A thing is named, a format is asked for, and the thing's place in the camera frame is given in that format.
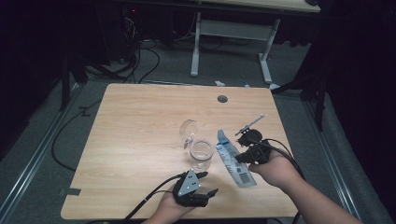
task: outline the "power cord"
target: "power cord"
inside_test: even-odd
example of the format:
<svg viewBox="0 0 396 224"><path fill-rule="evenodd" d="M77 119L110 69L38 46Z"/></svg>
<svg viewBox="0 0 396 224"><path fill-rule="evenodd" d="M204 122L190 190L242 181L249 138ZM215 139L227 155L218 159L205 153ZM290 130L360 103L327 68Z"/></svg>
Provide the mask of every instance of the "power cord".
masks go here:
<svg viewBox="0 0 396 224"><path fill-rule="evenodd" d="M96 101L95 103L93 103L92 105L90 105L90 106L88 106L88 107L84 107L84 109L83 109L81 112L77 113L75 116L73 116L73 118L71 118L69 121L67 121L67 122L62 126L62 128L59 130L59 132L55 135L55 138L54 138L53 141L52 141L51 155L52 155L52 158L55 160L55 162L58 163L59 165L61 165L63 168L65 168L65 169L67 169L67 170L69 170L69 171L72 171L72 172L75 172L75 171L76 171L75 168L72 168L72 167L70 167L70 166L68 166L68 165L65 165L64 163L60 162L60 161L58 160L58 158L56 157L56 154L55 154L55 149L56 149L56 148L55 148L55 144L56 144L56 141L58 140L58 137L61 135L61 133L62 133L62 131L64 130L64 128L66 128L66 126L67 126L71 121L73 121L73 120L74 120L76 117L78 117L79 115L84 114L85 112L87 112L88 109L90 109L90 108L92 108L93 106L99 104L101 101L102 101L102 99Z"/></svg>

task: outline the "hand-held device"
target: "hand-held device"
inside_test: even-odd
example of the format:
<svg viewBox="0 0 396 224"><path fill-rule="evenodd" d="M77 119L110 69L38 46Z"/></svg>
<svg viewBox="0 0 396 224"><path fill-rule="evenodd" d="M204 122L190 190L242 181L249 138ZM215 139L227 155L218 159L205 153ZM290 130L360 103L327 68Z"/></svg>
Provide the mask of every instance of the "hand-held device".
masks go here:
<svg viewBox="0 0 396 224"><path fill-rule="evenodd" d="M185 207L205 207L209 199L219 191L219 189L214 189L207 194L195 194L195 191L201 187L198 179L205 176L207 172L196 174L192 169L183 174L172 190L175 201Z"/></svg>
<svg viewBox="0 0 396 224"><path fill-rule="evenodd" d="M253 144L253 142L261 142L264 145ZM241 147L248 147L247 151L235 156L238 162L264 164L270 159L271 148L266 146L270 144L268 140L262 140L262 134L254 129L246 129L242 132L242 136L238 139Z"/></svg>

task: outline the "wooden table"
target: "wooden table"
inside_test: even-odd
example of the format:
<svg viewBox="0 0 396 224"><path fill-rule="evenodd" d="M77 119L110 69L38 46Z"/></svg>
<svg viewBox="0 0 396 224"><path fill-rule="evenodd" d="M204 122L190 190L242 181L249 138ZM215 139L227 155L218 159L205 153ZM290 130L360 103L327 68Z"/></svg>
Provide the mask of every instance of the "wooden table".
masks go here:
<svg viewBox="0 0 396 224"><path fill-rule="evenodd" d="M228 98L220 103L218 96ZM190 169L179 128L186 119L198 121L197 138L216 144L222 129L242 152L234 134L260 114L253 125L264 137L287 147L272 93L264 88L110 84L92 126L71 184L80 194L67 195L65 219L126 217L165 179ZM205 208L184 218L293 217L290 198L253 174L258 185L240 189L215 152L202 190L219 189ZM163 189L168 189L172 181ZM162 195L154 195L134 216L147 218Z"/></svg>

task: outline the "metal rail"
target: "metal rail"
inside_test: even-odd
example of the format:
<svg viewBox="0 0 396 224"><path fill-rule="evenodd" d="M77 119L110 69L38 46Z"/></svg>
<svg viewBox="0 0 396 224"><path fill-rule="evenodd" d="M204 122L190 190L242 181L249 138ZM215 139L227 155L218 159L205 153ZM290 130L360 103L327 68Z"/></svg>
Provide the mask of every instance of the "metal rail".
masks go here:
<svg viewBox="0 0 396 224"><path fill-rule="evenodd" d="M329 147L329 144L326 141L324 133L318 129L318 126L315 122L315 112L312 108L312 105L309 102L303 102L304 109L308 114L308 117L312 123L312 126L315 129L318 140L321 144L322 153L324 159L326 161L326 166L329 170L330 176L332 178L332 182L334 183L335 189L337 190L338 196L340 197L341 203L343 207L353 216L361 220L361 215L353 202L352 195L350 190L345 182L343 176L341 175L340 170L338 169L337 162L332 155L332 151Z"/></svg>
<svg viewBox="0 0 396 224"><path fill-rule="evenodd" d="M49 129L45 133L43 139L35 150L35 154L29 160L28 164L24 168L11 192L8 194L6 200L0 207L0 224L6 224L9 222L15 208L17 207L21 197L23 196L29 184L32 182L35 173L40 167L42 161L46 157L48 151L50 150L50 145L55 137L55 134L59 130L62 122L64 121L67 112L69 111L71 105L78 98L79 94L82 92L83 86L75 84L72 89L72 94L68 105L64 110L60 111L56 116L55 120L49 126Z"/></svg>

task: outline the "hand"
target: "hand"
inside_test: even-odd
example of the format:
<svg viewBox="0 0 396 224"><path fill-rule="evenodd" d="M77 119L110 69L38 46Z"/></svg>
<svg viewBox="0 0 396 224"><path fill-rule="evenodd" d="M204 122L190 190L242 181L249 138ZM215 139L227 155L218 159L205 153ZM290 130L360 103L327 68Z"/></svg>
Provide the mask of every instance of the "hand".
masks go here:
<svg viewBox="0 0 396 224"><path fill-rule="evenodd" d="M157 210L147 219L146 224L170 224L178 221L181 217L189 213L195 207L184 207L176 203L172 194L173 186L165 192L158 204Z"/></svg>
<svg viewBox="0 0 396 224"><path fill-rule="evenodd" d="M288 159L272 150L270 159L265 164L250 164L248 169L262 178L270 185L284 190L291 182L302 180L299 173Z"/></svg>

